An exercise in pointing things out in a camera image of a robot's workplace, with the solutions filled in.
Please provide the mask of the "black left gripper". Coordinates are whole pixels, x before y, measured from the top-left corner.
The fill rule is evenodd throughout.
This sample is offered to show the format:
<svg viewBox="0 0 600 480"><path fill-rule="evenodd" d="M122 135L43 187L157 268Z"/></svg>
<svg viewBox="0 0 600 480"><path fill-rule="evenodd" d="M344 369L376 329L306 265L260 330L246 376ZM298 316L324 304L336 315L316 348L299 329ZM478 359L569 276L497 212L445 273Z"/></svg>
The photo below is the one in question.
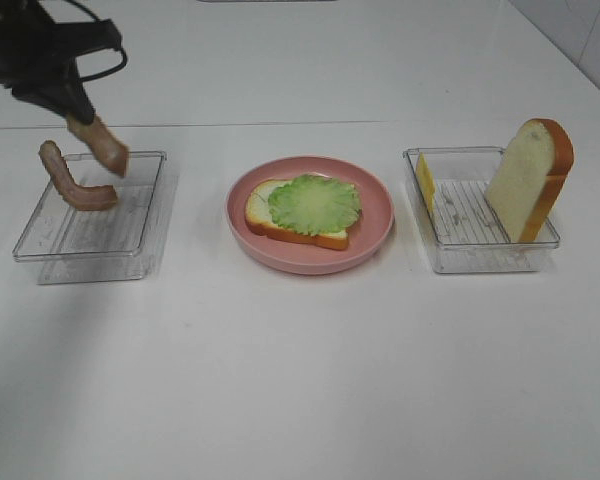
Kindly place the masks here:
<svg viewBox="0 0 600 480"><path fill-rule="evenodd" d="M83 84L112 75L123 64L82 75L77 59L105 50L122 54L122 35L112 20L83 3L70 5L89 19L59 22L40 1L0 1L0 85L16 100L90 125L95 110Z"/></svg>

